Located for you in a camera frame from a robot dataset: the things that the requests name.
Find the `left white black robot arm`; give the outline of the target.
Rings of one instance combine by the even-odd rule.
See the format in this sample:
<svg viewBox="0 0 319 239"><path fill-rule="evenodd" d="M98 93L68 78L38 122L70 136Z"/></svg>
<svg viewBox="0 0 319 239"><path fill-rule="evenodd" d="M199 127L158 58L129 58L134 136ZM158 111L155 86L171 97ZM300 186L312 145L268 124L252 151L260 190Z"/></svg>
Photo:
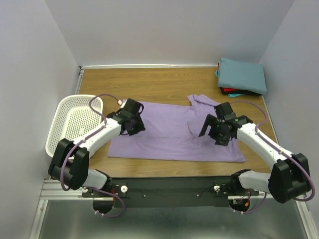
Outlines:
<svg viewBox="0 0 319 239"><path fill-rule="evenodd" d="M76 140L66 138L57 144L49 175L59 180L62 189L93 188L98 196L110 193L111 179L106 173L89 169L89 159L105 143L119 135L135 135L146 130L141 118L144 105L133 99L118 101L120 108L107 116L91 108L102 117L102 122Z"/></svg>

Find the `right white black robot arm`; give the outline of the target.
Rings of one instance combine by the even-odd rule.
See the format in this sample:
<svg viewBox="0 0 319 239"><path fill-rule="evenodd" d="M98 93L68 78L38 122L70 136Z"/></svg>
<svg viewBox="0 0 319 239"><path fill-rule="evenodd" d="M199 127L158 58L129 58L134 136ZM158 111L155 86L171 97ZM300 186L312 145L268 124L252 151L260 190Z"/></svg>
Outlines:
<svg viewBox="0 0 319 239"><path fill-rule="evenodd" d="M293 154L279 146L247 116L237 116L230 102L214 107L215 114L205 118L199 136L208 134L216 145L227 146L237 139L256 152L269 166L271 173L244 169L231 175L230 191L241 195L247 189L270 194L277 202L289 200L307 202L316 194L310 177L308 159L301 153Z"/></svg>

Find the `purple t shirt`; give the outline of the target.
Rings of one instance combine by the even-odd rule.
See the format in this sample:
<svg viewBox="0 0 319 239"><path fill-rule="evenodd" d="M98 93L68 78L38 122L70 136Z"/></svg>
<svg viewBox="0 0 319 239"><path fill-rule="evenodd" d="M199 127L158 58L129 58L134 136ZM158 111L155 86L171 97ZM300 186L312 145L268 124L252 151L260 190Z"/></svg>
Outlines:
<svg viewBox="0 0 319 239"><path fill-rule="evenodd" d="M146 129L113 138L108 157L244 163L237 140L221 146L208 135L199 136L206 116L216 115L214 107L219 103L206 95L187 99L190 106L143 102L141 118Z"/></svg>

